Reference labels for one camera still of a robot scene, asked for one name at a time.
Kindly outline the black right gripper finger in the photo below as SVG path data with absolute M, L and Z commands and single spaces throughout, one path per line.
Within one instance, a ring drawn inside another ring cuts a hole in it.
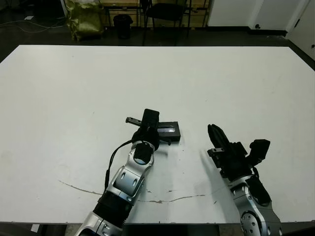
M 223 144 L 223 149 L 230 149 L 230 141 L 228 140 L 228 138 L 226 137 L 225 133 L 221 132 L 222 134 L 222 144 Z
M 222 130 L 215 124 L 208 125 L 208 135 L 215 148 L 222 148 Z

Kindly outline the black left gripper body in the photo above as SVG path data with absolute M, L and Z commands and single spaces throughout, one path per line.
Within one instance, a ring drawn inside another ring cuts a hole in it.
M 127 117 L 126 123 L 131 123 L 136 126 L 139 126 L 138 130 L 132 136 L 132 142 L 144 141 L 153 145 L 154 150 L 157 150 L 160 144 L 160 141 L 166 142 L 168 145 L 171 145 L 171 140 L 169 138 L 161 137 L 158 133 L 158 124 L 159 119 L 143 119 L 138 120 L 135 118 Z

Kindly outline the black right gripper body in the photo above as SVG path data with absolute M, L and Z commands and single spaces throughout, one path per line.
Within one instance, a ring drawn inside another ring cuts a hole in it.
M 248 153 L 240 142 L 212 148 L 207 153 L 212 158 L 215 166 L 220 169 L 221 176 L 229 181 L 252 175 L 251 168 L 246 160 Z

